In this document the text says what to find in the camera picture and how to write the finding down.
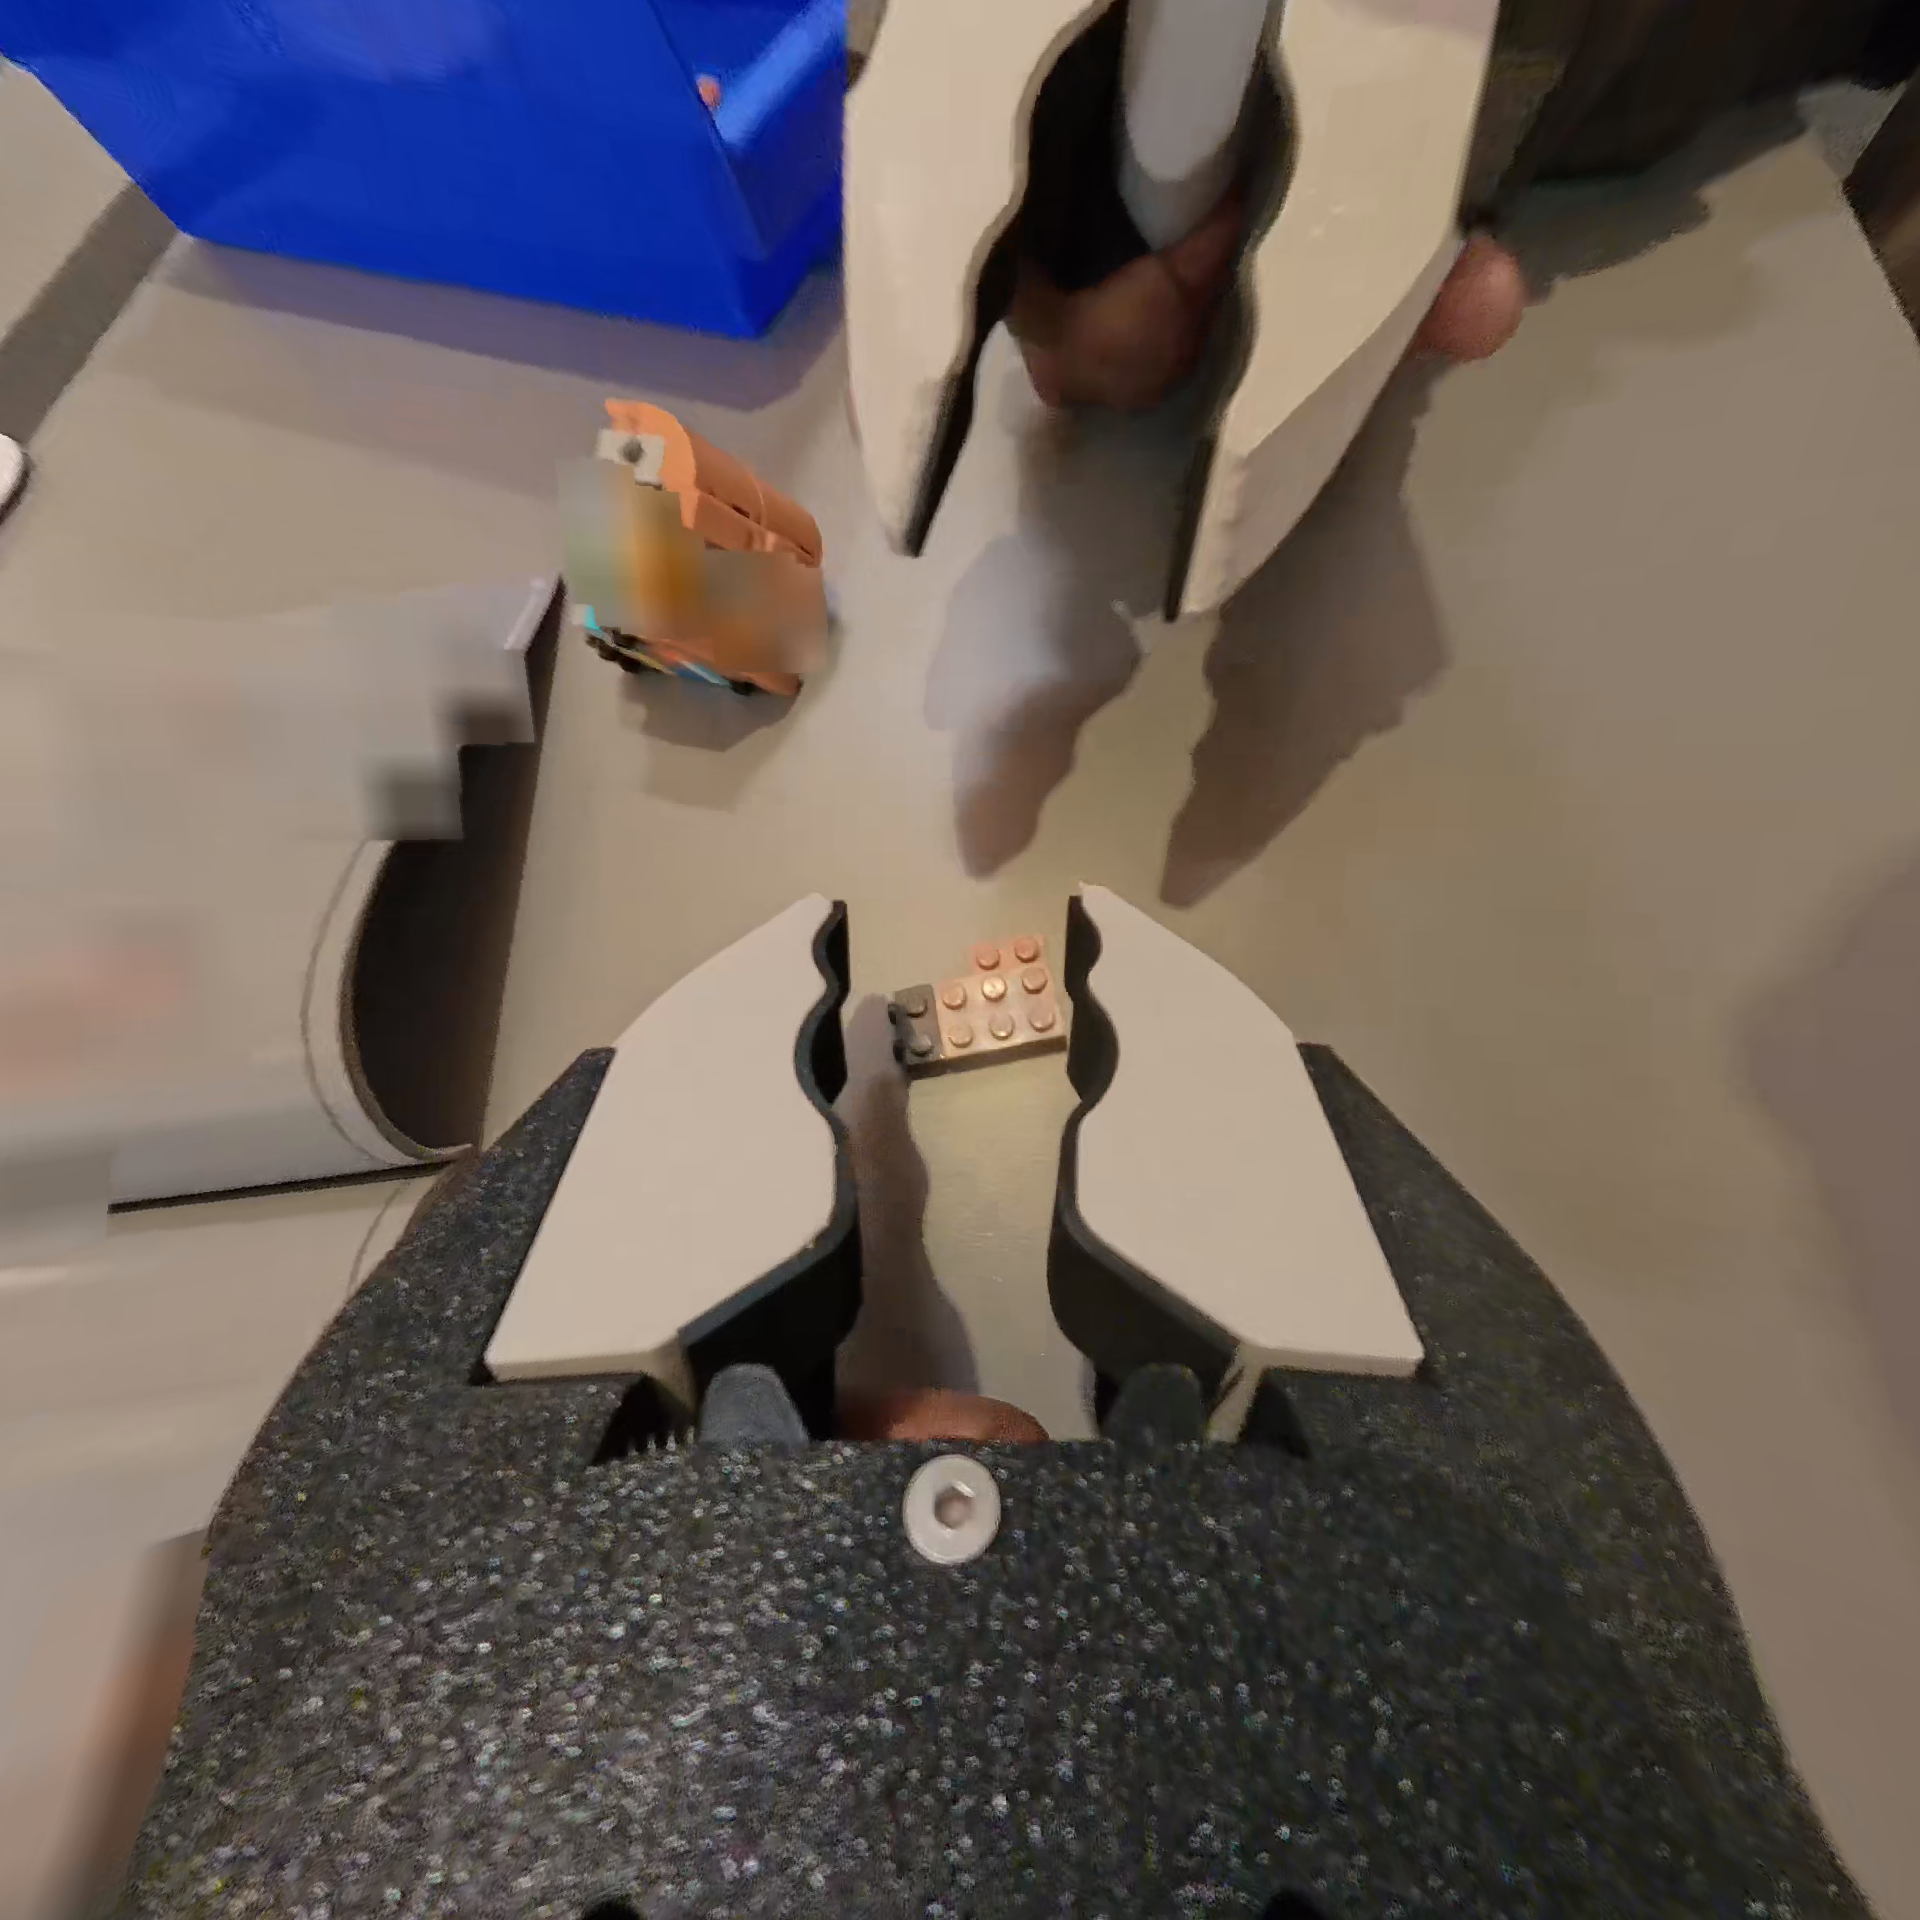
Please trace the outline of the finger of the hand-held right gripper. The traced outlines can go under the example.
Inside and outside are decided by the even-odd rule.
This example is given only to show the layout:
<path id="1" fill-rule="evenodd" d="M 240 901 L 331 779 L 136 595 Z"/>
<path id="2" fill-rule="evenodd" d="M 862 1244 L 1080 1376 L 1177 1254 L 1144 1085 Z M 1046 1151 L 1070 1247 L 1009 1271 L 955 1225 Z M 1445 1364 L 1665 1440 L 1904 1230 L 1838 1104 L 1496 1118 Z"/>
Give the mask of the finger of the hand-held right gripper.
<path id="1" fill-rule="evenodd" d="M 1286 177 L 1237 275 L 1230 373 L 1165 617 L 1227 603 L 1318 499 L 1458 253 L 1497 3 L 1296 3 L 1270 71 Z"/>
<path id="2" fill-rule="evenodd" d="M 846 334 L 880 527 L 918 556 L 1012 296 L 1034 118 L 1098 3 L 891 3 L 846 110 Z"/>

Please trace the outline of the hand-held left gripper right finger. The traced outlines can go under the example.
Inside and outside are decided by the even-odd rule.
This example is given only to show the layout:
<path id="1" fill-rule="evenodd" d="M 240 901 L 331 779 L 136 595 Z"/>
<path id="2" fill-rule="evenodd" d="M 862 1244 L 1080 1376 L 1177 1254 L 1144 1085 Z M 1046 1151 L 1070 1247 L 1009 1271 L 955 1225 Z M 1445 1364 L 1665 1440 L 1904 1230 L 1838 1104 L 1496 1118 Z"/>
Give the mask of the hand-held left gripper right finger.
<path id="1" fill-rule="evenodd" d="M 1424 1342 L 1286 1022 L 1101 884 L 1073 1006 L 1046 1299 L 1094 1376 L 1418 1376 Z"/>

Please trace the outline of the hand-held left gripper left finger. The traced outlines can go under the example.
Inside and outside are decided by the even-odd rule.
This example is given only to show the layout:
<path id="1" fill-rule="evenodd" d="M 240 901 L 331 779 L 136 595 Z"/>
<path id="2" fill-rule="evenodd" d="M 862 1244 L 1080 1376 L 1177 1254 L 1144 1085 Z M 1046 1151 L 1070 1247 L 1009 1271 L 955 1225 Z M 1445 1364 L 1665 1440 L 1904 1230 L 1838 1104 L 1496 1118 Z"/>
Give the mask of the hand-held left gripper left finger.
<path id="1" fill-rule="evenodd" d="M 485 1348 L 494 1381 L 692 1377 L 696 1347 L 851 1222 L 834 1095 L 846 907 L 802 896 L 612 1044 Z"/>

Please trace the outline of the brown brick plate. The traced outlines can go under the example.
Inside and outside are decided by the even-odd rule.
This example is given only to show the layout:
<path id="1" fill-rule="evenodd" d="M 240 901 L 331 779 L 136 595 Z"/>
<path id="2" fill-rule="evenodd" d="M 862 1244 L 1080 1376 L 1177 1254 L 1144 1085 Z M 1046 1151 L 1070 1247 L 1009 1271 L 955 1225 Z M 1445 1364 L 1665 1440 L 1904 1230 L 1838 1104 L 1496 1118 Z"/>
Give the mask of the brown brick plate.
<path id="1" fill-rule="evenodd" d="M 1070 1016 L 1046 939 L 1018 932 L 974 944 L 960 971 L 930 985 L 929 1020 L 941 1070 L 1065 1052 Z"/>

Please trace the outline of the brown brick model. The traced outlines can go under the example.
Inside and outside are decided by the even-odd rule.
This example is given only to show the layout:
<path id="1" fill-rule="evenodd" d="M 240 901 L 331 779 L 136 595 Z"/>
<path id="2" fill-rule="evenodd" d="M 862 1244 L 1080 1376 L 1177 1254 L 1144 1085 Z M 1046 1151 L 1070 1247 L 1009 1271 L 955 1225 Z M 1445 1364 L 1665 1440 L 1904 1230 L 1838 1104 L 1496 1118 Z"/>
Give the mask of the brown brick model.
<path id="1" fill-rule="evenodd" d="M 795 700 L 829 660 L 816 518 L 662 407 L 606 413 L 557 464 L 572 624 L 628 675 Z"/>

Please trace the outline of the blue plastic bin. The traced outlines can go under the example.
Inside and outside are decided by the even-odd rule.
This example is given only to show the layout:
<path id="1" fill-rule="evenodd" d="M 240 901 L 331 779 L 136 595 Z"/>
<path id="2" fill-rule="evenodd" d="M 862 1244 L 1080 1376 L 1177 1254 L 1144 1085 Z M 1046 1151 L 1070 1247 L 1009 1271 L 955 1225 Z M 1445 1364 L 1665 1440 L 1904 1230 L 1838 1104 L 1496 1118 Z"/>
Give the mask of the blue plastic bin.
<path id="1" fill-rule="evenodd" d="M 226 248 L 750 340 L 842 232 L 846 5 L 5 3 L 2 51 Z"/>

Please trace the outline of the grey desk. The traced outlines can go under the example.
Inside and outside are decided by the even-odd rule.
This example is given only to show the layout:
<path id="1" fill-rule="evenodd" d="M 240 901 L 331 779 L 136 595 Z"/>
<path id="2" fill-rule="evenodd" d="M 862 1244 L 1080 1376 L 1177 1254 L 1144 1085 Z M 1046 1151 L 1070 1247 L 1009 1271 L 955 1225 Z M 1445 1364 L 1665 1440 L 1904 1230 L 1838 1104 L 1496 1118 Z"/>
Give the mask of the grey desk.
<path id="1" fill-rule="evenodd" d="M 883 1279 L 858 1360 L 1065 1429 L 1056 1062 L 899 1109 L 873 998 L 1080 879 L 1339 1056 L 1586 1319 L 1820 1813 L 1915 1915 L 1915 337 L 1794 120 L 1534 203 L 1514 345 L 1382 395 L 1224 622 L 1157 603 L 1180 428 L 1009 342 L 929 551 L 851 438 L 837 276 L 754 342 L 171 244 L 43 417 L 5 643 L 489 583 L 602 398 L 827 535 L 790 712 L 555 660 L 488 1126 L 802 893 L 848 901 Z"/>

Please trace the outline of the person's right hand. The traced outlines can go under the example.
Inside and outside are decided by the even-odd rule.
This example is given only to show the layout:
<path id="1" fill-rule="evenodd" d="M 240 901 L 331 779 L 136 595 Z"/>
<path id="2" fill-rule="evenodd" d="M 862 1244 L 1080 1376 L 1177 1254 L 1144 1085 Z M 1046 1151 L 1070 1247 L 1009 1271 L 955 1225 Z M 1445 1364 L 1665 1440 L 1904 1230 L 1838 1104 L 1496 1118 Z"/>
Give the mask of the person's right hand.
<path id="1" fill-rule="evenodd" d="M 1181 243 L 1137 256 L 1081 291 L 1022 262 L 1006 324 L 1036 395 L 1052 409 L 1141 413 L 1194 373 L 1230 287 L 1243 235 L 1243 193 L 1227 192 Z M 1529 287 L 1521 261 L 1475 232 L 1458 251 L 1409 357 L 1477 363 L 1523 324 Z"/>

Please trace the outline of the person's left hand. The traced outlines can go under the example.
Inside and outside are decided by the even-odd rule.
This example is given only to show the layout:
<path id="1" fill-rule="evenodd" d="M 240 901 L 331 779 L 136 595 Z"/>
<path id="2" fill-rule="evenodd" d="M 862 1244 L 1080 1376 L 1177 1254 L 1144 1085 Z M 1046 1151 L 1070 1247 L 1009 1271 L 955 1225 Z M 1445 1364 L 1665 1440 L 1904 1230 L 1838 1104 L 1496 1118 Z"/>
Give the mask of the person's left hand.
<path id="1" fill-rule="evenodd" d="M 1044 1444 L 1046 1429 L 1025 1407 L 948 1387 L 848 1392 L 837 1401 L 837 1435 L 860 1444 L 955 1441 Z"/>

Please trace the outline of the grey instruction booklet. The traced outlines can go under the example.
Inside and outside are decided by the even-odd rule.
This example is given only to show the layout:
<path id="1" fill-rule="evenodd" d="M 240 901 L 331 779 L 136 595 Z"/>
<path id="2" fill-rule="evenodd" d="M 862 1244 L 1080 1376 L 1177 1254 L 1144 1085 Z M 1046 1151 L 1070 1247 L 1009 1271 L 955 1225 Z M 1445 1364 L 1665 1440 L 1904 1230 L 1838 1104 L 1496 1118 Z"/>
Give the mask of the grey instruction booklet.
<path id="1" fill-rule="evenodd" d="M 5 1231 L 456 1159 L 553 573 L 5 639 Z"/>

